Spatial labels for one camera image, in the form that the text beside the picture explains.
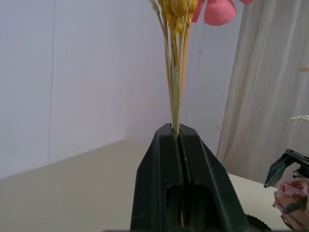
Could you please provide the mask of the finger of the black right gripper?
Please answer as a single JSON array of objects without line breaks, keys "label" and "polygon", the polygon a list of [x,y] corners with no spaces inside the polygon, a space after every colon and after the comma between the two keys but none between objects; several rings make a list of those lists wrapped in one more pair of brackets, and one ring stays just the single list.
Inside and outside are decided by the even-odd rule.
[{"label": "finger of the black right gripper", "polygon": [[286,205],[283,209],[284,214],[290,214],[302,208],[301,202],[294,202]]},{"label": "finger of the black right gripper", "polygon": [[285,169],[290,165],[289,157],[281,157],[276,162],[274,162],[267,174],[264,188],[275,186],[278,181],[282,178]]}]

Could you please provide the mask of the yellow wheat pink flower bouquet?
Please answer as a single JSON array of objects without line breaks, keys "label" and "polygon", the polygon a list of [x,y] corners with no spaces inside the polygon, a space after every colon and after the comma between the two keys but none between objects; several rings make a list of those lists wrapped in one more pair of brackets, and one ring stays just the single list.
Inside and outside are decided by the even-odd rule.
[{"label": "yellow wheat pink flower bouquet", "polygon": [[[190,28],[198,21],[201,13],[204,22],[211,26],[221,26],[231,22],[236,14],[232,0],[149,0],[155,12],[164,37],[164,51],[169,102],[172,122],[169,123],[179,144],[180,112],[183,99],[186,73],[187,47]],[[249,223],[248,229],[191,229],[183,219],[184,176],[180,226],[175,229],[131,229],[130,232],[254,232]]]}]

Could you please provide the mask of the beige curtain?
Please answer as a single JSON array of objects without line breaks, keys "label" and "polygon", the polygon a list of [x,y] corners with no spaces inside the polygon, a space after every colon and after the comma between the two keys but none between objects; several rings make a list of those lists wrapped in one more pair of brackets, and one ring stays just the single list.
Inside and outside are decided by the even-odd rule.
[{"label": "beige curtain", "polygon": [[309,155],[309,0],[244,9],[217,158],[263,183],[286,149]]}]

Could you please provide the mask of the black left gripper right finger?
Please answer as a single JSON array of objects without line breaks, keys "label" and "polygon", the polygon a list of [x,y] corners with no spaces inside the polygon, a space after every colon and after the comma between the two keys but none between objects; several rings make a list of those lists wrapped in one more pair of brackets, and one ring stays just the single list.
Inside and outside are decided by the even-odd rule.
[{"label": "black left gripper right finger", "polygon": [[191,229],[248,229],[246,215],[223,165],[195,129],[181,125],[180,131],[185,225]]}]

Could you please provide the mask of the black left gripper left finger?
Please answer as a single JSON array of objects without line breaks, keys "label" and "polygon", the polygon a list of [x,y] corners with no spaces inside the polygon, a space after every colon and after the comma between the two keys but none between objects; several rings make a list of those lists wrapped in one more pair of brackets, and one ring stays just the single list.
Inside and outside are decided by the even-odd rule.
[{"label": "black left gripper left finger", "polygon": [[131,229],[180,226],[183,174],[177,138],[170,124],[160,127],[136,174]]}]

